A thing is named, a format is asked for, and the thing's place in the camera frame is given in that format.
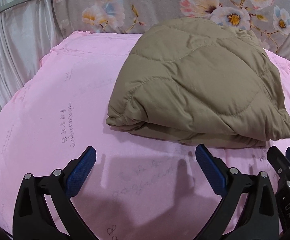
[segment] bed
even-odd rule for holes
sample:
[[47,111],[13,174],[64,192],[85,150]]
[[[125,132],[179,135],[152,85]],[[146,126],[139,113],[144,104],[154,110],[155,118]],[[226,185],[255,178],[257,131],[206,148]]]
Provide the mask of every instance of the bed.
[[[0,112],[0,227],[12,234],[12,216],[24,174],[50,174],[88,146],[96,164],[72,199],[99,239],[193,239],[220,201],[200,167],[195,148],[142,138],[105,124],[118,72],[141,34],[76,31],[42,58],[40,70]],[[290,114],[290,61],[266,51],[277,66]],[[270,146],[210,152],[247,174],[277,175],[266,161]],[[244,198],[227,228],[231,231]],[[57,227],[65,232],[48,200]]]

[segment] floral fabric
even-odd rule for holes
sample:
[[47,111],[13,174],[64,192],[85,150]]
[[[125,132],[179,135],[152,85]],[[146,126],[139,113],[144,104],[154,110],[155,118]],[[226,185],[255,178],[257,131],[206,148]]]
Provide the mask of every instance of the floral fabric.
[[53,0],[64,37],[75,30],[143,33],[172,18],[202,17],[253,30],[263,48],[290,60],[290,0]]

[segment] metal screw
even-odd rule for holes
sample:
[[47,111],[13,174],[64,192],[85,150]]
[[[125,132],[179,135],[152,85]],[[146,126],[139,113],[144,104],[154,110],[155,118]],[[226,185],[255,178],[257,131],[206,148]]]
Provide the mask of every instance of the metal screw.
[[262,176],[263,178],[266,178],[266,177],[267,177],[267,173],[266,173],[265,171],[261,171],[261,176]]
[[59,176],[62,173],[62,170],[54,170],[53,175]]
[[25,179],[30,179],[31,178],[31,174],[30,173],[27,173],[25,176],[24,176]]
[[232,173],[232,174],[234,174],[234,175],[236,175],[236,174],[238,174],[238,169],[236,169],[236,168],[231,168],[231,169],[229,170],[229,172]]

